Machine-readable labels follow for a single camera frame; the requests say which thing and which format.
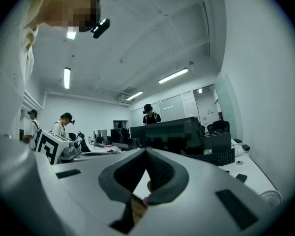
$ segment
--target backpack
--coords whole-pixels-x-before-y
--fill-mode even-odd
[[[37,125],[37,123],[35,121],[32,121],[32,122],[34,122],[34,124],[36,125],[36,127],[38,129],[37,136],[36,136],[36,139],[35,139],[35,145],[37,146],[38,141],[39,141],[39,137],[40,137],[40,134],[41,134],[41,129],[38,127],[38,125]]]

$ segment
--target black t-shirt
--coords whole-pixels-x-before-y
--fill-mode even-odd
[[[145,124],[153,124],[153,123],[157,123],[161,121],[161,116],[157,113],[153,113],[153,115],[151,117],[148,116],[148,114],[146,114],[143,117],[143,123]]]

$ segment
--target black cap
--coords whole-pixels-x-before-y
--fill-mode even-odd
[[[28,114],[30,115],[31,113],[34,113],[35,118],[37,117],[37,110],[36,109],[32,109],[31,111],[28,111]]]
[[[60,118],[67,117],[69,121],[72,122],[72,115],[70,113],[64,113]]]
[[[150,112],[153,109],[153,107],[151,106],[151,104],[146,104],[144,106],[144,112]]]

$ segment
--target white t-shirt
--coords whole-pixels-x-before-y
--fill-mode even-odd
[[[0,134],[19,139],[21,106],[38,28],[26,28],[43,0],[19,0],[0,25]]]
[[[36,140],[36,137],[37,137],[37,132],[39,130],[37,127],[39,127],[38,121],[33,120],[30,123],[30,126],[29,126],[29,136],[32,136],[32,138],[29,141],[29,147],[30,148],[35,148],[36,147],[35,140]]]
[[[51,132],[53,132],[56,135],[61,136],[62,138],[66,138],[64,126],[60,123],[60,121],[57,121],[54,124],[53,128],[51,129]]]

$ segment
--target cable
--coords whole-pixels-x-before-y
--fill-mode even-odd
[[[238,156],[241,156],[241,155],[244,155],[245,153],[248,153],[249,151],[245,151],[244,153],[242,153],[242,154],[240,154],[240,155],[238,155]]]
[[[238,150],[239,150],[239,147],[240,147],[240,145],[239,144],[232,144],[234,147],[235,147],[235,145],[238,145],[238,148],[237,148],[237,151],[236,151],[236,156],[235,157],[237,157],[237,155],[238,155]]]

